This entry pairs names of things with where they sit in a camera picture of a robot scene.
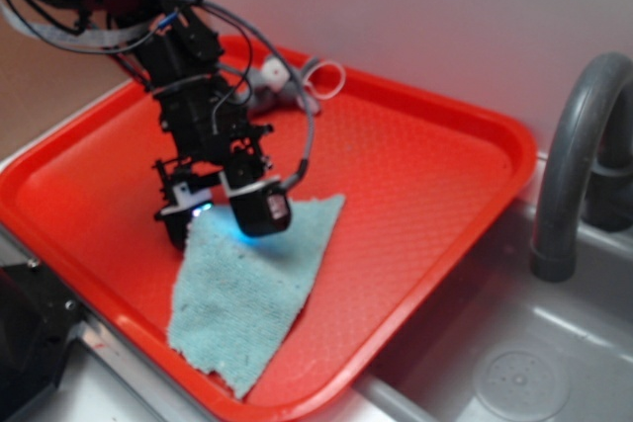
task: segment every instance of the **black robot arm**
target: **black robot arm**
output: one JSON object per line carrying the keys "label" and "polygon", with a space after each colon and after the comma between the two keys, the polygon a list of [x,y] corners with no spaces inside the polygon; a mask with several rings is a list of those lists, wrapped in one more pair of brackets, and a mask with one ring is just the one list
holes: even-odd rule
{"label": "black robot arm", "polygon": [[[131,54],[148,74],[145,85],[160,104],[160,126],[171,133],[176,146],[175,157],[154,164],[167,202],[155,217],[165,222],[176,247],[184,247],[187,223],[211,202],[209,188],[218,184],[225,188],[244,233],[260,236],[288,227],[291,213],[287,191],[303,178],[310,145],[295,175],[283,183],[264,179],[270,163],[260,139],[272,127],[256,126],[249,121],[245,104],[235,94],[236,87],[231,87],[221,75],[223,49],[218,34],[194,11],[209,3],[204,4],[204,0],[26,1],[59,29],[73,35],[91,28],[91,16],[96,11],[105,11],[109,21],[119,29],[165,17],[163,22],[169,24],[168,28],[160,35],[147,35],[137,42]],[[58,22],[39,2],[75,11],[75,25]],[[231,18],[225,10],[214,12],[225,20]],[[261,40],[252,26],[244,25]],[[212,163],[218,171],[198,176],[193,171],[197,162]]]}

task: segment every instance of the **sink basin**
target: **sink basin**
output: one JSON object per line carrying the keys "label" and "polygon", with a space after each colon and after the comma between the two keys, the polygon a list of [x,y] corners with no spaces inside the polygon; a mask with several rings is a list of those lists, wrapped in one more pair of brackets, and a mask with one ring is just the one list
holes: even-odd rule
{"label": "sink basin", "polygon": [[633,239],[581,226],[575,275],[545,283],[533,214],[506,211],[368,369],[406,420],[633,420]]}

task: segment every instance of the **blue led light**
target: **blue led light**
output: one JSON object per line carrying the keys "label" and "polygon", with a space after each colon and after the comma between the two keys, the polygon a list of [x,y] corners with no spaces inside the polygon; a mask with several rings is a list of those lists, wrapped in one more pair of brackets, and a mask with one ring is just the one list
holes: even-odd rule
{"label": "blue led light", "polygon": [[191,211],[191,216],[198,217],[202,211],[210,210],[213,205],[211,203],[204,203],[201,207],[197,207]]}

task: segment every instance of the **orange plastic tray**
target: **orange plastic tray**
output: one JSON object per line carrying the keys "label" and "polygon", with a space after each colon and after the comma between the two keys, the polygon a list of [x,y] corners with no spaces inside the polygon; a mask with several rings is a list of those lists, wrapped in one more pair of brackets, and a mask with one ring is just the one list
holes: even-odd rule
{"label": "orange plastic tray", "polygon": [[[239,64],[240,43],[225,47]],[[296,419],[340,394],[512,200],[536,157],[514,120],[349,70],[316,119],[311,168],[292,193],[347,201],[305,309],[239,401],[166,344],[182,256],[152,218],[162,201],[150,166],[174,154],[158,114],[137,85],[103,100],[0,175],[0,219],[201,404],[233,421]],[[286,177],[306,119],[282,110],[262,121],[275,126],[262,143]]]}

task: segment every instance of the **microfiber cloth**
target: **microfiber cloth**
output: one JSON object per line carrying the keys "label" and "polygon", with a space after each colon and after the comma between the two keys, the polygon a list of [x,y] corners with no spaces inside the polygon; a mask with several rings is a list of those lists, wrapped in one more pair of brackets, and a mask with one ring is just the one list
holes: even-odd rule
{"label": "microfiber cloth", "polygon": [[176,281],[170,346],[194,368],[219,373],[242,399],[283,342],[312,290],[344,203],[291,202],[281,233],[244,236],[229,207],[194,218]]}

